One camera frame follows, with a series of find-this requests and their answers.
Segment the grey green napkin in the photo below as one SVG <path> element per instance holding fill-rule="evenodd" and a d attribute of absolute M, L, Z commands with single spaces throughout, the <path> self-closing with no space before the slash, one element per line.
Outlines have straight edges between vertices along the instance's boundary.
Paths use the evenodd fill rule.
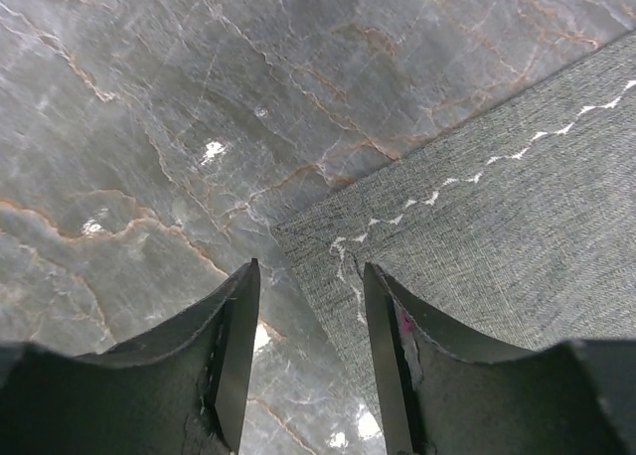
<path fill-rule="evenodd" d="M 496 339 L 635 334 L 635 37 L 626 34 L 279 225 L 372 414 L 366 263 Z"/>

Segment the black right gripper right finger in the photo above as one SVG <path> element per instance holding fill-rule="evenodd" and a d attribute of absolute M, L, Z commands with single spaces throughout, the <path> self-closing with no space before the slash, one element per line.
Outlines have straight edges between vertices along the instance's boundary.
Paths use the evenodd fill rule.
<path fill-rule="evenodd" d="M 364 296 L 389 453 L 634 452 L 633 341 L 530 351 L 443 313 L 375 264 Z"/>

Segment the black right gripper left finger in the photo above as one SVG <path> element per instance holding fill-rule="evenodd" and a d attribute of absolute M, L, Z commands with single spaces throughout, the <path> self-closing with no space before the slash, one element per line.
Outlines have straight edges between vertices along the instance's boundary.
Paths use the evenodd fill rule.
<path fill-rule="evenodd" d="M 209 296 L 104 353 L 3 344 L 2 452 L 238 453 L 259 293 L 250 261 Z"/>

